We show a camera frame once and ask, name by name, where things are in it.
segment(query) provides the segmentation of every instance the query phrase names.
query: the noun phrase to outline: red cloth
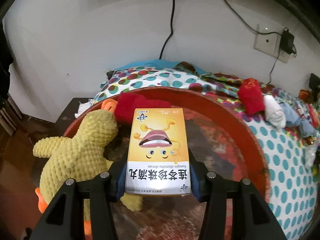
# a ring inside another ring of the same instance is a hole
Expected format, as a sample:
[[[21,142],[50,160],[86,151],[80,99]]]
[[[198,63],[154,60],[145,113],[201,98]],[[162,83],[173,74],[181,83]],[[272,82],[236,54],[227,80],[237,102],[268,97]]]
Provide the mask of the red cloth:
[[[244,104],[247,115],[264,110],[263,96],[257,80],[253,78],[245,79],[239,88],[238,96]]]
[[[121,93],[114,115],[120,124],[131,125],[136,108],[171,108],[167,101],[147,99],[135,93]]]

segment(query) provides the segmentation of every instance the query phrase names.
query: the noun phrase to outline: white teeth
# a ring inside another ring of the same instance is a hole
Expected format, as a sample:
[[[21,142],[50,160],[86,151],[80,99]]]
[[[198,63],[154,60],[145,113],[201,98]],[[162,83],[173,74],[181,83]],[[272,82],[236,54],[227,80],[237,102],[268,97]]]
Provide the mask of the white teeth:
[[[165,141],[165,140],[153,140],[153,141],[145,142],[145,143],[143,143],[142,145],[152,144],[152,143],[165,143],[165,144],[170,144],[168,141]]]

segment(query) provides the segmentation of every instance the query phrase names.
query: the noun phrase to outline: black cable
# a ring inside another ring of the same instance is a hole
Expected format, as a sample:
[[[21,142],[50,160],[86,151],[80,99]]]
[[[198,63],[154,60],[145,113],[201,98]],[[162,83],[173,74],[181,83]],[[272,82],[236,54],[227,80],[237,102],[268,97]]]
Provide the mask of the black cable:
[[[275,68],[275,66],[276,66],[276,62],[277,62],[277,60],[278,60],[278,58],[280,57],[280,48],[279,48],[279,52],[278,52],[278,57],[276,58],[276,60],[275,60],[275,62],[273,63],[273,67],[272,67],[272,69],[271,69],[271,71],[270,71],[270,73],[269,73],[269,83],[267,83],[267,85],[269,85],[270,83],[271,83],[271,81],[272,81],[272,78],[271,78],[271,74],[272,74],[272,72],[273,72],[273,69]]]
[[[256,34],[261,34],[261,35],[268,35],[268,34],[272,34],[272,33],[276,33],[278,35],[281,36],[281,34],[279,32],[269,32],[269,33],[261,33],[261,32],[258,32],[256,31],[254,28],[252,28],[249,24],[246,23],[246,21],[236,12],[235,9],[233,9],[233,7],[228,3],[227,0],[224,0],[224,2],[226,3],[226,5],[231,9],[231,11],[233,11],[237,16],[238,18],[243,22],[243,24],[252,32],[256,33]]]
[[[165,40],[165,42],[164,42],[164,44],[163,44],[163,46],[162,46],[159,59],[162,59],[162,54],[163,54],[164,48],[165,48],[165,46],[167,45],[168,41],[170,40],[170,38],[171,38],[172,35],[173,35],[173,16],[174,16],[175,6],[176,6],[176,0],[172,0],[172,12],[171,12],[171,20],[170,20],[171,33],[170,33],[170,35],[168,36],[168,38]]]

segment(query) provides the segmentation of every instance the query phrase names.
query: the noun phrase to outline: cartoon character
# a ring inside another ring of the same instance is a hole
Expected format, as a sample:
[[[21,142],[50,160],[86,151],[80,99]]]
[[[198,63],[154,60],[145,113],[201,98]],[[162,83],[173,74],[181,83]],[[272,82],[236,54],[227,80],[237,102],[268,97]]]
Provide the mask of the cartoon character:
[[[165,131],[169,130],[170,125],[176,124],[174,119],[167,119],[167,127],[162,130],[153,130],[145,124],[140,125],[143,132],[150,130],[143,138],[140,138],[140,133],[134,133],[133,137],[141,140],[139,147],[147,148],[146,157],[152,161],[172,161],[175,164],[181,162],[180,142],[169,138]],[[172,143],[178,143],[178,148],[175,148]]]

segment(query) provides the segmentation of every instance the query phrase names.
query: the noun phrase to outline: yellow and white box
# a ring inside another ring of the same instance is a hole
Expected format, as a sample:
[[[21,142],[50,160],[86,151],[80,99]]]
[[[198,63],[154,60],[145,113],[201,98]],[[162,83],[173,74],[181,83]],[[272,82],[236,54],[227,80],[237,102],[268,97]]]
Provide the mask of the yellow and white box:
[[[191,193],[182,108],[135,110],[125,192],[141,195]]]

